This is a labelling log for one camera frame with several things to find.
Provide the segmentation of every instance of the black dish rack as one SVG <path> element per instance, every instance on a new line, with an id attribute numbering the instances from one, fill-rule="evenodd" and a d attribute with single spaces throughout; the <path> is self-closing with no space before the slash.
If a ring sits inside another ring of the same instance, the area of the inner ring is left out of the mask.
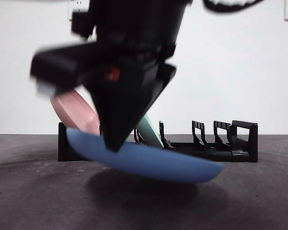
<path id="1" fill-rule="evenodd" d="M 248 139 L 244 140 L 238 137 L 238 127 L 249 130 Z M 224 129 L 227 132 L 227 141 L 223 141 L 217 129 Z M 199 129 L 200 139 L 195 131 Z M 214 142 L 207 142 L 205 138 L 204 123 L 192 121 L 193 142 L 171 142 L 165 139 L 164 124 L 159 122 L 159 131 L 164 149 L 177 151 L 180 153 L 209 159 L 212 161 L 230 161 L 230 162 L 258 162 L 258 124 L 244 121 L 233 120 L 232 123 L 214 121 Z M 134 129 L 135 144 L 145 144 L 141 133 Z M 86 161 L 86 158 L 78 155 L 70 147 L 66 137 L 66 127 L 59 123 L 59 141 L 58 141 L 58 161 Z"/>

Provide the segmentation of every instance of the gray table surface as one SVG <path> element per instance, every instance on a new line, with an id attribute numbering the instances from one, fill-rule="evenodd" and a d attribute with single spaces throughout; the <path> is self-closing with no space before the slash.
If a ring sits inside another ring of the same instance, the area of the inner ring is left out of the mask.
<path id="1" fill-rule="evenodd" d="M 288 135 L 259 136 L 258 163 L 203 184 L 57 162 L 55 135 L 0 135 L 0 230 L 116 229 L 288 230 Z"/>

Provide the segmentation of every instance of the plate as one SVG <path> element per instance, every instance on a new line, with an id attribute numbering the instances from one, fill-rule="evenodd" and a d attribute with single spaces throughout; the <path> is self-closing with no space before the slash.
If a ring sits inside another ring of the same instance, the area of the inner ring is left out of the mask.
<path id="1" fill-rule="evenodd" d="M 163 143 L 147 114 L 143 116 L 136 128 L 148 146 L 163 149 Z"/>
<path id="2" fill-rule="evenodd" d="M 76 90 L 55 96 L 50 101 L 59 119 L 66 127 L 99 135 L 97 113 Z"/>
<path id="3" fill-rule="evenodd" d="M 179 183 L 201 183 L 217 177 L 223 165 L 177 152 L 124 143 L 118 152 L 106 148 L 102 137 L 67 129 L 72 148 L 90 160 L 144 177 Z"/>

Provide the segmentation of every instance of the white wall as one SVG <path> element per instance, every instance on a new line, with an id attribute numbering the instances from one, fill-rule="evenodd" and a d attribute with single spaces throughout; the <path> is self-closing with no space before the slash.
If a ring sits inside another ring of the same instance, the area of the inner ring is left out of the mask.
<path id="1" fill-rule="evenodd" d="M 36 95 L 30 62 L 41 46 L 75 42 L 65 1 L 0 0 L 0 133 L 55 134 L 58 119 Z M 148 114 L 166 133 L 191 133 L 191 120 L 257 122 L 260 134 L 288 134 L 288 22 L 284 2 L 215 15 L 195 0 L 177 40 L 173 81 Z M 85 99 L 91 99 L 81 90 Z"/>

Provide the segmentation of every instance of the light green plate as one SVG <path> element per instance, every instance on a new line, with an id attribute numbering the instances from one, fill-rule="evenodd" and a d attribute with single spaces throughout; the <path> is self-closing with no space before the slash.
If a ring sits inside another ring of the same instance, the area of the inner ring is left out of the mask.
<path id="1" fill-rule="evenodd" d="M 143 116 L 136 128 L 148 146 L 163 149 L 162 141 L 147 114 Z"/>

